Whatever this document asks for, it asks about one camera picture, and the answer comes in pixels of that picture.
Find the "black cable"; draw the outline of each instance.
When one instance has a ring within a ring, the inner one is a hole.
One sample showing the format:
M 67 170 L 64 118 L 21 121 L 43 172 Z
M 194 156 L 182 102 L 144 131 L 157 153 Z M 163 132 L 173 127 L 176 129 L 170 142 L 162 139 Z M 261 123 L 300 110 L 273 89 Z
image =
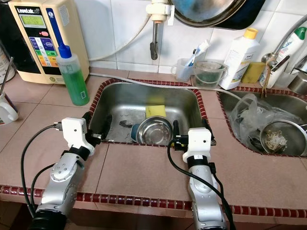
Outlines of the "black cable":
M 167 146 L 167 156 L 168 156 L 168 159 L 170 161 L 170 163 L 172 164 L 172 166 L 177 169 L 179 172 L 189 176 L 189 177 L 192 177 L 200 182 L 202 182 L 203 184 L 205 184 L 206 186 L 208 186 L 210 189 L 212 189 L 219 197 L 220 199 L 222 200 L 222 205 L 223 205 L 223 208 L 224 208 L 224 211 L 225 211 L 225 214 L 228 218 L 228 221 L 230 223 L 230 230 L 236 230 L 236 227 L 235 227 L 235 224 L 234 224 L 234 220 L 233 220 L 233 217 L 232 217 L 232 210 L 228 204 L 228 202 L 226 201 L 225 197 L 223 194 L 221 194 L 216 188 L 214 188 L 210 183 L 208 183 L 207 181 L 201 179 L 200 177 L 188 172 L 188 171 L 185 171 L 184 169 L 181 169 L 179 168 L 175 162 L 173 161 L 172 157 L 171 157 L 171 145 L 172 143 L 175 143 L 174 140 L 171 140 Z
M 215 173 L 213 173 L 213 177 L 215 178 L 216 182 L 219 183 L 220 188 L 221 188 L 221 194 L 224 196 L 224 187 L 223 187 L 222 182 L 217 178 Z
M 30 200 L 29 200 L 29 197 L 28 197 L 28 193 L 27 193 L 27 188 L 25 186 L 25 179 L 24 179 L 24 156 L 25 156 L 25 152 L 27 151 L 29 145 L 31 144 L 31 142 L 39 135 L 41 134 L 42 132 L 44 132 L 45 130 L 49 129 L 49 128 L 55 128 L 56 125 L 50 125 L 50 126 L 47 126 L 43 129 L 41 129 L 40 131 L 38 131 L 36 134 L 34 134 L 33 137 L 31 137 L 31 139 L 28 141 L 28 143 L 26 144 L 24 150 L 23 150 L 23 153 L 21 155 L 21 167 L 20 167 L 20 170 L 21 170 L 21 181 L 22 181 L 22 184 L 23 184 L 23 189 L 24 189 L 24 198 L 25 198 L 25 201 L 27 203 L 27 206 L 28 206 L 28 209 L 31 213 L 31 216 L 34 217 L 34 214 L 35 214 L 35 209 L 32 207 L 32 204 L 30 203 Z
M 45 168 L 43 168 L 41 171 L 39 171 L 36 176 L 34 177 L 33 181 L 32 181 L 32 184 L 31 184 L 31 196 L 30 196 L 30 201 L 31 201 L 31 204 L 32 204 L 32 207 L 33 209 L 35 210 L 35 203 L 34 203 L 34 186 L 35 186 L 35 183 L 36 183 L 36 180 L 38 179 L 38 177 L 40 176 L 40 174 L 42 174 L 45 170 L 47 169 L 50 169 L 54 164 L 51 164 Z

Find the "yellow bottle cap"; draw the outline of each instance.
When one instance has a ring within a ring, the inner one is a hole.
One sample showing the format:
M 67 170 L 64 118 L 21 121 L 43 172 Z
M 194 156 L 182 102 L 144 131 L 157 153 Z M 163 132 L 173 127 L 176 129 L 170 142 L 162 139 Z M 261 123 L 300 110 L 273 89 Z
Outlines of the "yellow bottle cap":
M 247 39 L 255 39 L 257 33 L 258 33 L 258 30 L 254 28 L 248 28 L 244 33 L 244 37 L 246 37 Z

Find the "mesh strainer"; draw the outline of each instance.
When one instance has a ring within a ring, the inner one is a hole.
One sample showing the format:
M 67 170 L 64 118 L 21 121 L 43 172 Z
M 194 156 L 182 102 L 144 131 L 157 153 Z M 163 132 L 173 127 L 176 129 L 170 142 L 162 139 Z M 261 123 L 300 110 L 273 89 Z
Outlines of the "mesh strainer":
M 307 134 L 303 126 L 287 120 L 273 121 L 260 132 L 261 144 L 268 153 L 306 156 Z

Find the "red tile border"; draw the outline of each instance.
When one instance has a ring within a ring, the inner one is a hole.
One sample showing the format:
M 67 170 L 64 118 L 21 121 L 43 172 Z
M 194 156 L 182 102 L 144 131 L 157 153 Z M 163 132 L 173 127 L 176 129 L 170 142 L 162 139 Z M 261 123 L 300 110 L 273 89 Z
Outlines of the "red tile border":
M 35 189 L 35 197 L 42 197 L 43 189 Z M 22 187 L 9 186 L 0 184 L 0 194 L 8 194 L 12 196 L 23 196 Z M 93 194 L 93 193 L 78 193 L 77 201 L 95 202 L 105 204 L 118 205 L 133 205 L 143 207 L 160 207 L 176 210 L 191 210 L 191 201 L 157 199 L 140 196 L 125 196 L 125 195 L 109 195 L 109 194 Z M 265 216 L 265 217 L 290 217 L 307 219 L 307 209 L 287 209 L 274 207 L 249 207 L 230 205 L 233 214 L 250 215 L 250 216 Z
M 240 92 L 259 92 L 261 93 L 261 90 L 262 88 L 251 88 L 251 87 L 241 87 L 241 86 L 238 86 L 234 89 L 232 89 L 231 91 L 240 91 Z M 297 93 L 294 93 L 292 91 L 289 91 L 289 90 L 275 90 L 275 89 L 267 89 L 267 93 L 271 93 L 271 94 L 281 94 L 281 95 L 289 95 L 289 96 L 293 96 L 293 97 L 297 97 L 299 99 L 302 99 L 304 101 L 307 102 L 307 95 L 300 95 L 300 94 L 297 94 Z M 233 131 L 232 131 L 232 128 L 230 126 L 230 122 L 229 122 L 229 119 L 227 117 L 227 114 L 225 112 L 225 109 L 224 109 L 224 106 L 222 104 L 222 100 L 220 98 L 220 93 L 219 92 L 216 92 L 216 95 L 217 95 L 217 98 L 220 102 L 220 106 L 221 106 L 221 109 L 222 109 L 222 112 L 224 114 L 224 117 L 225 117 L 225 120 L 226 120 L 226 123 L 227 123 L 227 126 L 228 126 L 228 129 L 231 133 L 231 135 L 233 136 L 234 139 L 236 139 L 241 145 L 243 145 L 246 149 L 254 152 L 254 153 L 257 153 L 257 154 L 261 154 L 263 156 L 274 156 L 274 157 L 297 157 L 297 158 L 307 158 L 307 156 L 290 156 L 290 155 L 284 155 L 284 154 L 278 154 L 278 155 L 275 155 L 275 154 L 270 154 L 270 153 L 262 153 L 262 152 L 257 152 L 257 151 L 254 151 L 252 149 L 250 149 L 249 147 L 245 146 L 244 144 L 242 144 L 234 135 Z
M 186 83 L 182 83 L 182 82 L 174 82 L 174 81 L 160 81 L 160 80 L 143 80 L 143 79 L 131 79 L 134 81 L 139 81 L 139 82 L 144 82 L 144 83 L 148 83 L 148 84 L 154 84 L 154 85 L 170 85 L 170 86 L 191 86 L 189 84 Z M 95 108 L 98 104 L 98 101 L 101 97 L 102 91 L 104 90 L 104 88 L 112 83 L 116 83 L 116 82 L 123 82 L 122 80 L 117 80 L 117 79 L 109 79 L 106 80 L 105 82 L 101 83 L 96 96 L 89 108 L 89 112 L 91 114 L 91 116 L 93 116 L 94 112 L 95 112 Z M 208 119 L 207 115 L 206 115 L 206 111 L 203 105 L 203 101 L 202 101 L 202 97 L 201 97 L 201 92 L 199 90 L 191 90 L 197 99 L 198 102 L 198 106 L 200 109 L 200 113 L 201 113 L 201 118 L 204 119 Z M 103 141 L 103 143 L 107 143 L 107 144 L 120 144 L 120 145 L 134 145 L 134 146 L 143 146 L 142 144 L 139 143 L 127 143 L 127 142 L 116 142 L 116 141 Z M 145 145 L 145 146 L 150 146 L 150 147 L 158 147 L 158 148 L 166 148 L 165 145 Z

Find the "soap bottle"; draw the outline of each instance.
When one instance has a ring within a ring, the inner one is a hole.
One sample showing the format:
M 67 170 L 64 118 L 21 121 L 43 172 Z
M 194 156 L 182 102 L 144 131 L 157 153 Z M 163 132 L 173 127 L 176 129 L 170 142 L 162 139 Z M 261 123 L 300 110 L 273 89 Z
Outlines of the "soap bottle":
M 302 47 L 305 39 L 306 30 L 306 27 L 300 27 L 297 28 L 293 34 L 291 34 L 289 39 L 285 42 L 285 44 L 279 51 L 278 56 L 276 58 L 277 62 L 283 60 L 287 55 L 289 55 L 290 57 L 293 56 Z M 284 62 L 276 71 L 271 71 L 268 85 L 266 88 L 272 88 L 275 83 L 277 84 L 277 87 L 285 88 L 291 83 L 291 80 L 288 79 L 291 78 L 290 74 L 284 74 L 284 70 L 286 69 L 288 63 L 289 60 Z M 263 86 L 265 83 L 267 71 L 267 68 L 265 68 L 262 76 L 259 79 L 259 83 L 261 86 Z
M 249 63 L 253 60 L 259 43 L 256 41 L 258 30 L 248 28 L 242 37 L 233 40 L 224 64 L 228 66 L 227 73 L 219 85 L 229 90 L 239 85 Z
M 64 79 L 66 88 L 74 105 L 82 106 L 90 101 L 78 56 L 71 52 L 63 43 L 59 46 L 57 63 Z

